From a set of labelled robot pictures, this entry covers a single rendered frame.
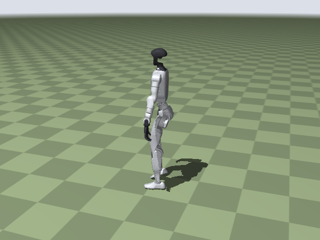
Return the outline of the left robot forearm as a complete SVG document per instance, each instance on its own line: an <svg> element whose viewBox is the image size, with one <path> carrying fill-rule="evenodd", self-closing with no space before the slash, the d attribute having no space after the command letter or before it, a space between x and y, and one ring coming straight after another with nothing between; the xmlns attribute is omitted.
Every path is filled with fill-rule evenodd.
<svg viewBox="0 0 320 240"><path fill-rule="evenodd" d="M145 112L145 118L143 120L143 123L145 123L145 120L148 120L148 124L151 123L151 118L153 114L154 107L154 98L152 96L149 96L147 98L147 106L146 106L146 112Z"/></svg>

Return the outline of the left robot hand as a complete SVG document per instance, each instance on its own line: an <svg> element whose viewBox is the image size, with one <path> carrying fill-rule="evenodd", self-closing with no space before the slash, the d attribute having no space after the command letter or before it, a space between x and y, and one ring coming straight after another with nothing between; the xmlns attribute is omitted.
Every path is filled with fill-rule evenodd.
<svg viewBox="0 0 320 240"><path fill-rule="evenodd" d="M150 126L149 121L147 119L145 119L143 125L144 125L144 137L147 141L151 141L152 139L149 138L149 135L151 136L151 134L149 132L149 126Z"/></svg>

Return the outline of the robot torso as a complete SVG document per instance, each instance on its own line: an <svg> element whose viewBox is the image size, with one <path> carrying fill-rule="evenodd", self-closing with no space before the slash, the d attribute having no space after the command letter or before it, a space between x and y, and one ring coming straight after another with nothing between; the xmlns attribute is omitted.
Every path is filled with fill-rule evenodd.
<svg viewBox="0 0 320 240"><path fill-rule="evenodd" d="M162 71L160 70L160 68L157 68L157 70L155 69L151 75L151 85L152 85L152 76L155 73L161 74L161 83L159 84L157 100L156 100L156 102L160 102L157 104L159 108L158 115L160 117L162 117L163 114L168 115L168 120L170 121L173 118L174 113L171 106L166 103L168 99L168 92L169 92L169 71L167 68L166 68L166 71Z"/></svg>

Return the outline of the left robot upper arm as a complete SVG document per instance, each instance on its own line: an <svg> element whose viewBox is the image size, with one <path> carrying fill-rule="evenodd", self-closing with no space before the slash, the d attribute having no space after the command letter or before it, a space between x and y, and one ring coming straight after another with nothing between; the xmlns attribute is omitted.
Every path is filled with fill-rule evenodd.
<svg viewBox="0 0 320 240"><path fill-rule="evenodd" d="M151 77L151 96L153 97L153 104L157 101L158 91L159 91L159 85L162 81L162 77L160 73L155 73Z"/></svg>

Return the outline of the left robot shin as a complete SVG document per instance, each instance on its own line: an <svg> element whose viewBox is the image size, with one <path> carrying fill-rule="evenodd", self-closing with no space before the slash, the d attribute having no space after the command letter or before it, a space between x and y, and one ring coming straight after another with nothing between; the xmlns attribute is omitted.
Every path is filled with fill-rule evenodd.
<svg viewBox="0 0 320 240"><path fill-rule="evenodd" d="M155 150L152 154L151 151L152 169L154 172L155 184L160 184L160 174L162 171L162 152Z"/></svg>

